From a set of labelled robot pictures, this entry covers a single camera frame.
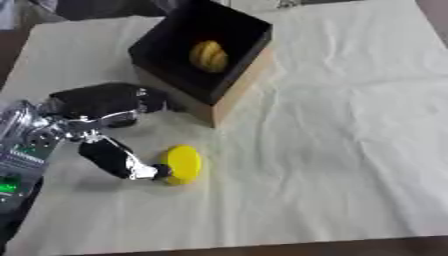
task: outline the robotic arm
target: robotic arm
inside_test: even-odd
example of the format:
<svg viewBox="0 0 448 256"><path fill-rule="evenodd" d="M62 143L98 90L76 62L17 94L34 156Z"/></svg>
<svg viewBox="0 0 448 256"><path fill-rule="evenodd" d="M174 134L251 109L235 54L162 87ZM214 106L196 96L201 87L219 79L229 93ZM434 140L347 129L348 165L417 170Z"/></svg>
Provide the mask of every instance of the robotic arm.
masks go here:
<svg viewBox="0 0 448 256"><path fill-rule="evenodd" d="M163 108L181 110L163 92L124 83L57 92L37 106L14 102L0 114L0 214L15 211L33 194L50 156L65 140L79 143L81 156L118 178L170 176L167 165L145 165L131 149L101 133Z"/></svg>

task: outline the table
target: table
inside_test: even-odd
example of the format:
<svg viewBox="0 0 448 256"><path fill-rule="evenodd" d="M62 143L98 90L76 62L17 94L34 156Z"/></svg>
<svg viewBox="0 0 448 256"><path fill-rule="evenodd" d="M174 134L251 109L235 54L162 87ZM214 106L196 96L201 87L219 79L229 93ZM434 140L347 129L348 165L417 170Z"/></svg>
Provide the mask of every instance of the table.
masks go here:
<svg viewBox="0 0 448 256"><path fill-rule="evenodd" d="M396 241L398 241L398 243L401 245L401 242L403 242L402 240L396 240ZM439 245L441 245L442 247L443 247L443 245L445 244L445 239L444 238L431 238L430 240L427 240L427 239L422 239L422 241L426 241L426 242L423 242L424 244L425 243L427 243L428 241L436 241L435 243L436 244L439 244ZM280 248L299 248L300 246L286 246L286 247L276 247L276 248L278 248L278 249L280 249Z"/></svg>

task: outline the cardboard box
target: cardboard box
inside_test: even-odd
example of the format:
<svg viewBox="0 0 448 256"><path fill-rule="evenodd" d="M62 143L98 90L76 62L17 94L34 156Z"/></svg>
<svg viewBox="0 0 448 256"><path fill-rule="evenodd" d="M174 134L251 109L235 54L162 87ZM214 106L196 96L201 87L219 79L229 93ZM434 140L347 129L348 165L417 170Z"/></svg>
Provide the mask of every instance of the cardboard box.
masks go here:
<svg viewBox="0 0 448 256"><path fill-rule="evenodd" d="M194 116L216 127L270 63L272 25L209 0L179 7L130 49L143 85L168 92ZM229 56L222 73L190 63L193 47L218 42Z"/></svg>

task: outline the yellow ball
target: yellow ball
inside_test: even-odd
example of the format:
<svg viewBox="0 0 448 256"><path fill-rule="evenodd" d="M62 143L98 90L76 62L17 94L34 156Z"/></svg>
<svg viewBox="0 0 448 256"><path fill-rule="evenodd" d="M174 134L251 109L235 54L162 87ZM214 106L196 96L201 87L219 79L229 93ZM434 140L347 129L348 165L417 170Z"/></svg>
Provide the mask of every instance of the yellow ball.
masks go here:
<svg viewBox="0 0 448 256"><path fill-rule="evenodd" d="M167 150L161 163L171 168L172 175L165 179L171 185L188 184L196 180L201 170L201 157L195 148L177 145Z"/></svg>

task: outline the white sheet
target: white sheet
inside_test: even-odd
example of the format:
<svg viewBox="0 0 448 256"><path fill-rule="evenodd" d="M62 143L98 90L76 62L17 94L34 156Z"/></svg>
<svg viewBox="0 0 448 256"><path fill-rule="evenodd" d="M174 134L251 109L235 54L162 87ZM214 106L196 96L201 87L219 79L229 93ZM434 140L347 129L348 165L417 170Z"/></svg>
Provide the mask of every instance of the white sheet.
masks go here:
<svg viewBox="0 0 448 256"><path fill-rule="evenodd" d="M10 255L448 234L448 55L416 4L262 18L275 24L275 63L219 129L158 113L111 132L146 159L194 145L196 183L119 181L65 145ZM126 49L157 22L39 26L2 97L137 82Z"/></svg>

